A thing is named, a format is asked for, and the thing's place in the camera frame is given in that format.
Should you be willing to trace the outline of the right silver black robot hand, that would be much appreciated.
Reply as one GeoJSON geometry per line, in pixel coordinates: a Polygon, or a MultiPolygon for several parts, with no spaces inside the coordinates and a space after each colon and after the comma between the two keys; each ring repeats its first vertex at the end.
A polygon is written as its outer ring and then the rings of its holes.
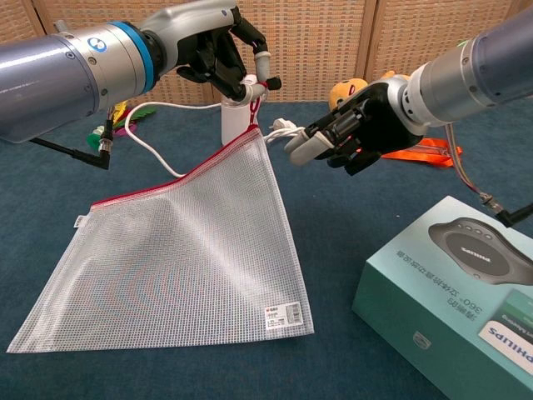
{"type": "Polygon", "coordinates": [[[326,160],[353,176],[385,154],[417,145],[427,127],[411,120],[402,105],[407,83],[395,75],[352,94],[284,147],[291,163],[326,160]]]}

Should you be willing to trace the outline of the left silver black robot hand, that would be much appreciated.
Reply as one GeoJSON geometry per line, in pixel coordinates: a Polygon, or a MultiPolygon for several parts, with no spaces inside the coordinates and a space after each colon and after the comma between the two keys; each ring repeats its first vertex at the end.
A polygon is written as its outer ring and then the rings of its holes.
{"type": "Polygon", "coordinates": [[[175,70],[191,82],[210,83],[238,104],[281,88],[281,79],[271,75],[266,38],[241,15],[235,1],[192,1],[165,7],[146,18],[140,31],[159,47],[158,77],[175,70]],[[252,48],[256,83],[242,81],[247,70],[235,38],[252,48]]]}

